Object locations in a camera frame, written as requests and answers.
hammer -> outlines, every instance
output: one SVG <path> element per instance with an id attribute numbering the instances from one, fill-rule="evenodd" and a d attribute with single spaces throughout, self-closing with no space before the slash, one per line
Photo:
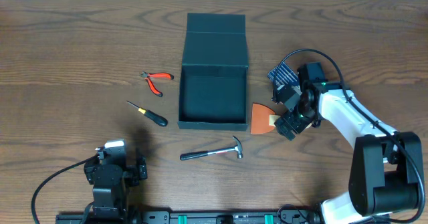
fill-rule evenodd
<path id="1" fill-rule="evenodd" d="M 221 153 L 225 153 L 225 152 L 229 152 L 229 151 L 236 151 L 237 157 L 243 158 L 241 142 L 238 140 L 238 138 L 236 138 L 234 136 L 232 137 L 232 139 L 234 139 L 236 141 L 236 146 L 234 146 L 234 147 L 221 148 L 218 150 L 204 150 L 204 151 L 199 151 L 199 152 L 186 153 L 186 154 L 182 154 L 180 156 L 180 160 L 190 160 L 192 158 L 200 158 L 200 157 L 204 157 L 204 156 L 209 156 L 210 154 L 221 154 Z"/>

dark green box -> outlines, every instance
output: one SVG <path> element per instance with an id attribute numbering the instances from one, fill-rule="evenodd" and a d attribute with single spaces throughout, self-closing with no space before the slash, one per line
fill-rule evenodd
<path id="1" fill-rule="evenodd" d="M 245 16 L 189 13 L 179 128 L 247 130 Z"/>

pliers jaw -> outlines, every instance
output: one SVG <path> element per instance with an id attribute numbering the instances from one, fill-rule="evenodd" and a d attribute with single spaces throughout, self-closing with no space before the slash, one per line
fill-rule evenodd
<path id="1" fill-rule="evenodd" d="M 143 77 L 143 78 L 148 78 L 148 73 L 146 73 L 144 71 L 141 71 L 140 76 Z"/>

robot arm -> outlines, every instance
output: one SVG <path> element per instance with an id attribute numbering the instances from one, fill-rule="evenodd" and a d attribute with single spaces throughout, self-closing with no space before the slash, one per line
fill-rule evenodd
<path id="1" fill-rule="evenodd" d="M 327 81 L 319 63 L 306 64 L 298 73 L 302 95 L 295 104 L 288 102 L 290 111 L 275 123 L 278 132 L 292 140 L 294 134 L 301 133 L 310 123 L 317 127 L 321 120 L 328 120 L 354 149 L 348 192 L 321 204 L 324 222 L 352 223 L 373 215 L 417 208 L 421 194 L 416 175 L 390 138 L 346 100 L 340 83 Z M 288 92 L 280 94 L 293 96 L 291 89 L 285 89 Z M 352 91 L 346 93 L 360 110 L 403 145 L 423 179 L 418 136 L 412 132 L 397 132 L 371 114 Z M 385 172 L 386 162 L 397 164 L 397 170 Z"/>

red pliers handle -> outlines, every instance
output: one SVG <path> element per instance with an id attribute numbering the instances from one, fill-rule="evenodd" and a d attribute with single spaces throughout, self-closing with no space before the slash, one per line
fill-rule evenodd
<path id="1" fill-rule="evenodd" d="M 167 80 L 173 80 L 174 79 L 174 76 L 172 74 L 168 74 L 168 73 L 149 74 L 149 73 L 146 73 L 144 71 L 141 71 L 141 77 L 143 77 L 146 80 L 146 82 L 147 82 L 150 90 L 152 90 L 153 94 L 156 94 L 159 97 L 162 97 L 163 94 L 162 94 L 162 92 L 158 91 L 155 88 L 151 78 L 162 78 L 162 79 L 167 79 Z"/>

